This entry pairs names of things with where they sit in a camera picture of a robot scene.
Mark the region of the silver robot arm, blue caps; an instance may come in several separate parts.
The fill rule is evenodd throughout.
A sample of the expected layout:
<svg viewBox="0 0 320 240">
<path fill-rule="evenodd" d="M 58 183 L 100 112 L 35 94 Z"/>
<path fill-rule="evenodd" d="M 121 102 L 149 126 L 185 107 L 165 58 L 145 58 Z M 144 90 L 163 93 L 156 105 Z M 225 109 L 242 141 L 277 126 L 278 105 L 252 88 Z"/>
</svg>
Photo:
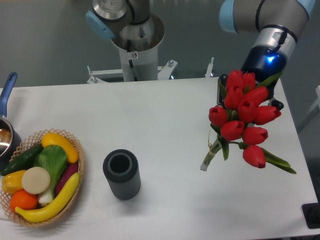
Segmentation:
<svg viewBox="0 0 320 240">
<path fill-rule="evenodd" d="M 282 72 L 313 12 L 313 0 L 226 0 L 219 11 L 227 32 L 257 33 L 241 71 L 254 73 L 258 83 Z M 158 70 L 163 22 L 148 0 L 95 0 L 85 16 L 90 28 L 118 48 L 126 82 L 168 79 Z"/>
</svg>

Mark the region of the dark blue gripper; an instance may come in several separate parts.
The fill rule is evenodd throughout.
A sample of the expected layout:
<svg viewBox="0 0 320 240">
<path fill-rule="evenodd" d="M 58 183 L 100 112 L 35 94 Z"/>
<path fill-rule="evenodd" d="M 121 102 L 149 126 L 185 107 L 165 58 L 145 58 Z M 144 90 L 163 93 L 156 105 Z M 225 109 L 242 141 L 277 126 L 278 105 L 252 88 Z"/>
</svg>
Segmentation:
<svg viewBox="0 0 320 240">
<path fill-rule="evenodd" d="M 241 67 L 242 73 L 254 73 L 256 85 L 262 83 L 267 78 L 282 72 L 287 65 L 287 59 L 284 54 L 277 51 L 276 53 L 267 46 L 258 45 L 253 47 L 244 64 Z M 217 81 L 217 100 L 218 106 L 225 108 L 225 97 L 227 95 L 227 74 L 219 76 Z M 278 111 L 284 108 L 284 104 L 271 98 L 268 100 L 268 106 L 276 107 Z"/>
</svg>

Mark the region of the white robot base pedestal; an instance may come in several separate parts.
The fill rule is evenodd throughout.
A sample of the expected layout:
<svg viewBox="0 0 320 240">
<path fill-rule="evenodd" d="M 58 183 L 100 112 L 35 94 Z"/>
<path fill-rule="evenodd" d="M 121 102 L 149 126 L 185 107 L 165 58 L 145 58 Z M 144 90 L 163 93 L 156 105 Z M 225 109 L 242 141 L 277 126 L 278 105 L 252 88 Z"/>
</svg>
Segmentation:
<svg viewBox="0 0 320 240">
<path fill-rule="evenodd" d="M 164 35 L 163 22 L 151 13 L 144 23 L 125 26 L 112 40 L 119 52 L 125 82 L 158 79 L 158 48 Z"/>
</svg>

